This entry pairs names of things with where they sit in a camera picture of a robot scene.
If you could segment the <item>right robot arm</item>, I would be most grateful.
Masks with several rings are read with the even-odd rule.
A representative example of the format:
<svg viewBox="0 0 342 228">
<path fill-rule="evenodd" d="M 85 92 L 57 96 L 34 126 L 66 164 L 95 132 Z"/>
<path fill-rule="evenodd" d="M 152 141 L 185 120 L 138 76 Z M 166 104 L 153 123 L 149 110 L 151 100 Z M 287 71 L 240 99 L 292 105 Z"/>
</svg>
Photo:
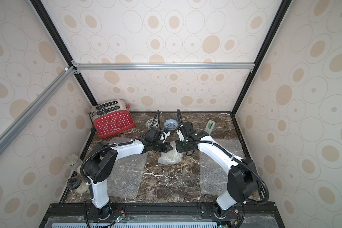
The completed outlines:
<svg viewBox="0 0 342 228">
<path fill-rule="evenodd" d="M 218 144 L 204 130 L 196 131 L 191 122 L 182 123 L 177 129 L 177 134 L 178 152 L 199 150 L 214 160 L 228 175 L 227 189 L 216 199 L 218 210 L 226 211 L 244 201 L 257 204 L 268 202 L 268 187 L 250 158 L 236 156 Z"/>
</svg>

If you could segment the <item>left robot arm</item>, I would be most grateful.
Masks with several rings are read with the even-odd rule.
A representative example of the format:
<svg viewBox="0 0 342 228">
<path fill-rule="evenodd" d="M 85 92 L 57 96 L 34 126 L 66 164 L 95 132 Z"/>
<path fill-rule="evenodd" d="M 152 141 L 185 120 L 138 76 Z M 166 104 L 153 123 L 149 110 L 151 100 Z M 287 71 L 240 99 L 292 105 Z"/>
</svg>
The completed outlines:
<svg viewBox="0 0 342 228">
<path fill-rule="evenodd" d="M 98 209 L 109 205 L 107 179 L 117 160 L 150 151 L 169 152 L 173 149 L 166 141 L 170 134 L 167 129 L 151 128 L 145 135 L 128 142 L 98 143 L 80 168 L 80 174 L 90 188 L 92 204 Z"/>
</svg>

